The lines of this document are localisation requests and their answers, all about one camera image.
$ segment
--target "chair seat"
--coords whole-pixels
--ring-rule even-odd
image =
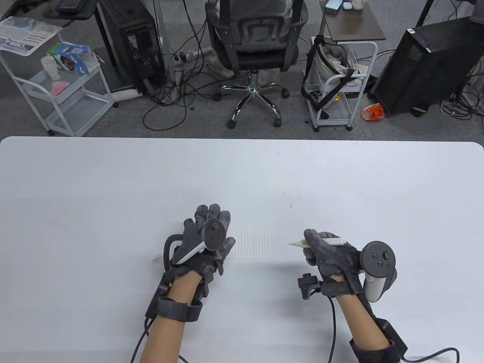
[[[232,69],[230,60],[228,59],[225,49],[215,49],[219,61],[227,69]],[[284,54],[286,50],[270,50],[266,52],[237,52],[239,60],[239,67],[241,71],[252,71],[255,69],[271,69],[281,68],[284,64]],[[292,55],[291,64],[295,64],[299,56],[299,51],[296,48]]]

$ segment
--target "office chair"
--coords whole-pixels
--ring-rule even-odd
[[[264,0],[247,0],[245,3],[252,1]],[[282,117],[279,109],[261,91],[282,87],[282,85],[271,83],[258,88],[257,76],[261,69],[279,68],[281,72],[285,72],[297,62],[299,34],[308,19],[304,0],[293,1],[292,17],[285,35],[282,32],[285,26],[284,18],[281,15],[256,15],[231,20],[230,0],[220,0],[220,16],[215,3],[212,2],[205,3],[205,12],[212,47],[223,66],[231,69],[235,74],[239,71],[250,71],[249,86],[223,86],[213,96],[213,100],[218,102],[222,97],[222,91],[225,90],[247,93],[235,108],[232,118],[227,122],[227,127],[235,128],[238,114],[252,97],[260,98],[271,108],[276,116],[274,126],[281,127]],[[283,88],[281,95],[283,98],[288,98],[289,91]]]

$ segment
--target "orange plastic bag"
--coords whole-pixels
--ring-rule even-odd
[[[381,104],[374,104],[363,109],[362,119],[365,121],[380,121],[385,118]]]

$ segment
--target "office floor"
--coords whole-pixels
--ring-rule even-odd
[[[302,36],[309,39],[319,30],[321,10],[317,0],[305,0],[309,9],[309,21],[303,28]],[[186,0],[190,16],[196,29],[204,21],[204,1]],[[453,7],[450,0],[436,1],[437,5],[430,12],[428,22],[438,22],[447,17]],[[379,42],[380,50],[396,48],[403,32],[417,22],[423,3],[419,0],[370,0],[371,7],[387,36],[387,40]],[[191,36],[191,31],[180,0],[163,0],[164,19],[167,24],[168,37],[177,49],[185,39]],[[102,40],[93,19],[85,22],[75,22],[63,31],[66,40],[87,44],[92,48],[102,45]],[[205,34],[202,45],[210,45],[208,34]],[[184,50],[195,49],[196,44],[188,43]],[[300,59],[305,59],[308,45],[300,41]],[[369,49],[357,48],[358,57],[369,55]],[[378,76],[383,69],[387,56],[380,57],[373,70]],[[36,58],[14,60],[13,66],[20,75],[28,76],[34,67],[28,64],[39,64]],[[165,132],[154,132],[146,129],[141,119],[153,103],[146,97],[122,102],[117,109],[110,109],[85,136],[101,137],[195,137],[195,138],[280,138],[280,139],[330,139],[330,140],[430,140],[430,141],[473,141],[484,145],[483,125],[480,118],[469,121],[458,121],[442,114],[438,106],[433,106],[429,113],[421,118],[410,114],[395,115],[381,122],[368,123],[356,118],[354,129],[348,132],[344,127],[321,128],[314,133],[309,121],[306,102],[300,94],[302,69],[304,62],[281,75],[282,82],[291,92],[291,97],[283,100],[277,92],[268,96],[280,107],[283,115],[283,125],[279,129],[272,126],[273,116],[258,100],[251,100],[239,116],[237,128],[229,130],[225,123],[230,118],[240,94],[223,97],[218,103],[212,100],[196,98],[191,109],[187,110],[186,121],[179,127]],[[194,82],[202,85],[211,81],[208,76],[201,75]],[[44,136],[45,131],[38,122],[32,110],[0,66],[0,140],[8,136]],[[93,80],[90,87],[101,90],[99,80]],[[206,88],[207,93],[215,92],[215,88]],[[36,104],[41,113],[48,114],[51,110],[42,102]],[[361,107],[371,104],[364,97]],[[154,128],[163,128],[179,122],[183,117],[183,108],[158,107],[147,117],[147,123]]]

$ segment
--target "hand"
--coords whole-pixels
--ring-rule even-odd
[[[230,224],[230,213],[228,211],[221,212],[218,204],[212,204],[209,208],[206,205],[201,205],[195,212],[195,222],[190,218],[183,223],[185,227],[183,231],[183,242],[189,242],[191,245],[200,244],[202,242],[201,230],[203,224],[210,218],[218,219],[227,231],[228,225]],[[213,274],[217,270],[220,275],[224,273],[223,263],[234,244],[235,239],[229,237],[215,251],[205,249],[201,253],[196,253],[181,265],[176,265],[171,262],[167,269],[167,278],[171,278],[171,276],[174,278],[175,276],[182,276],[188,271],[195,271],[202,277],[197,295],[206,297],[208,295],[207,285],[213,281]]]
[[[329,232],[317,233],[314,229],[304,231],[310,248],[304,248],[303,253],[307,263],[311,266],[318,266],[323,281],[339,281],[341,277],[333,278],[335,275],[343,275],[353,294],[363,291],[358,274],[360,273],[360,251],[349,243],[343,246],[331,246],[323,238],[338,238]]]

